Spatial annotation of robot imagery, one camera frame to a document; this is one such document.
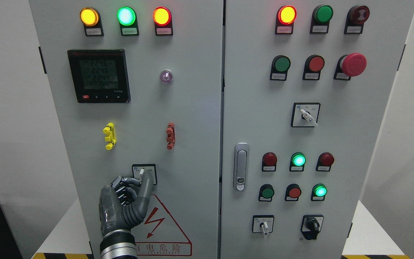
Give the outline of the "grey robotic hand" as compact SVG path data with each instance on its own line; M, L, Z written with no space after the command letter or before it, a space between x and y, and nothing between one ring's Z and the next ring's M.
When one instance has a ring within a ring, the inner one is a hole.
M152 173L142 171L141 179L116 177L102 188L99 218L102 236L113 231L129 231L143 222L154 188Z

